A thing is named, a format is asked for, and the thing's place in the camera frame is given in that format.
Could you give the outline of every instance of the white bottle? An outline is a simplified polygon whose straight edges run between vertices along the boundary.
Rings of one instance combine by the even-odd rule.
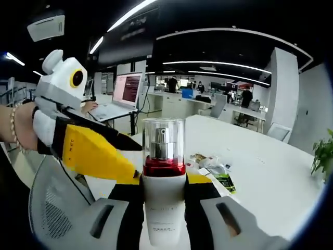
[[[145,209],[153,246],[179,241],[184,221],[184,120],[145,119],[143,128]]]

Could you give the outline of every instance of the bracelet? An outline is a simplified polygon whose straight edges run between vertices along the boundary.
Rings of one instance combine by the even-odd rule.
[[[15,123],[14,123],[15,112],[18,109],[18,107],[21,106],[21,105],[22,105],[22,102],[17,103],[15,105],[15,107],[12,109],[11,113],[10,113],[10,130],[11,130],[11,134],[14,137],[14,142],[16,144],[16,147],[19,147],[20,151],[22,151],[23,153],[25,153],[24,148],[22,147],[21,143],[17,139],[16,132],[15,132]]]

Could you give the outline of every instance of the laptop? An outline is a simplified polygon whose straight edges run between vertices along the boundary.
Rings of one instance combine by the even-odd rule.
[[[99,105],[98,108],[91,110],[89,114],[97,121],[103,122],[136,112],[142,76],[142,72],[118,75],[112,102]]]

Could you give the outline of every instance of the white robot head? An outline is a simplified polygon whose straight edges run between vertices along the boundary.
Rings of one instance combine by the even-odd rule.
[[[77,109],[83,99],[87,82],[86,69],[74,57],[62,60],[63,51],[56,49],[44,60],[42,76],[37,85],[36,97],[44,97]]]

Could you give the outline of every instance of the laptop screen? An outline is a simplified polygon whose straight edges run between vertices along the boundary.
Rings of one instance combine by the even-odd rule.
[[[136,106],[142,73],[122,74],[117,76],[113,100]]]

